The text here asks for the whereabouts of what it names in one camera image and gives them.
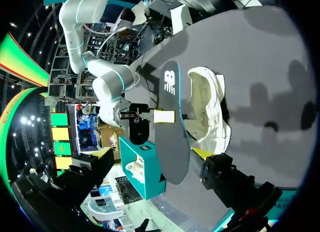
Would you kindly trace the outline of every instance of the green panel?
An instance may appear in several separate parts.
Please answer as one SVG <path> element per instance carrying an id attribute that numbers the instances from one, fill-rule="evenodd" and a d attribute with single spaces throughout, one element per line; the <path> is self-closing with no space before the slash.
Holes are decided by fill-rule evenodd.
<path id="1" fill-rule="evenodd" d="M 56 173 L 57 173 L 58 176 L 60 176 L 60 175 L 62 175 L 64 172 L 65 172 L 65 171 L 57 171 Z"/>
<path id="2" fill-rule="evenodd" d="M 71 156 L 70 143 L 66 142 L 53 142 L 54 154 L 60 156 Z"/>
<path id="3" fill-rule="evenodd" d="M 51 113 L 51 126 L 68 126 L 66 113 Z"/>

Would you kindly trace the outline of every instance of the white shoe upper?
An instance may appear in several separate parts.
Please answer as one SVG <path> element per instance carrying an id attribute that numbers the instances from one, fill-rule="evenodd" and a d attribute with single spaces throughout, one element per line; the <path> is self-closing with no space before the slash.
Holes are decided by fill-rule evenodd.
<path id="1" fill-rule="evenodd" d="M 225 97 L 225 79 L 206 67 L 188 71 L 191 79 L 191 98 L 195 119 L 185 119 L 184 126 L 191 142 L 202 150 L 224 153 L 229 145 L 231 128 L 223 120 L 221 101 Z"/>

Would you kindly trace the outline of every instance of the gray surface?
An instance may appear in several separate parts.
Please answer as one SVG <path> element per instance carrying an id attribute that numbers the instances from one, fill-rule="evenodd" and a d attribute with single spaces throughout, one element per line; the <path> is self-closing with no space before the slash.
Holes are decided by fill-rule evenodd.
<path id="1" fill-rule="evenodd" d="M 315 101 L 316 89 L 303 41 L 282 10 L 267 6 L 232 10 L 185 28 L 131 65 L 145 79 L 126 98 L 154 107 L 157 68 L 171 60 L 180 65 L 185 102 L 190 98 L 189 69 L 206 66 L 225 76 L 232 130 L 227 154 L 239 170 L 254 175 L 258 183 L 291 188 L 301 184 L 316 126 L 301 131 L 300 117 L 303 105 Z M 190 107 L 183 106 L 184 114 L 190 112 L 186 110 Z M 276 122 L 279 131 L 264 128 L 268 121 Z M 149 139 L 154 141 L 153 128 Z M 200 184 L 191 166 L 180 185 L 167 183 L 162 196 L 209 228 L 227 212 L 218 197 Z"/>

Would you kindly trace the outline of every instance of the banner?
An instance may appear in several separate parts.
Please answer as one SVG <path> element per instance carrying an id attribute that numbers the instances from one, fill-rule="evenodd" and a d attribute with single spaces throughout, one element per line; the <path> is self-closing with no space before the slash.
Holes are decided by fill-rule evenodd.
<path id="1" fill-rule="evenodd" d="M 8 33 L 0 47 L 0 69 L 35 86 L 47 87 L 49 74 Z"/>
<path id="2" fill-rule="evenodd" d="M 15 115 L 16 110 L 18 109 L 21 102 L 28 96 L 31 92 L 38 88 L 27 88 L 16 96 L 12 98 L 12 100 L 5 107 L 1 117 L 0 117 L 0 176 L 3 178 L 3 181 L 12 193 L 9 184 L 9 178 L 7 173 L 7 161 L 6 161 L 6 153 L 7 153 L 7 137 L 10 128 L 11 121 Z"/>

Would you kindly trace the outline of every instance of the teal pedestal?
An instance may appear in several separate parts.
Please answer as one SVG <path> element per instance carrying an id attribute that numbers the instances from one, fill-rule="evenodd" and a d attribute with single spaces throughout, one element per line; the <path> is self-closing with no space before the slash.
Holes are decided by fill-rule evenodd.
<path id="1" fill-rule="evenodd" d="M 166 180 L 163 180 L 156 147 L 153 143 L 134 145 L 124 137 L 120 137 L 119 148 L 122 170 L 142 198 L 148 200 L 165 191 Z M 126 169 L 126 165 L 135 162 L 137 156 L 143 159 L 144 184 L 132 178 L 132 173 Z"/>

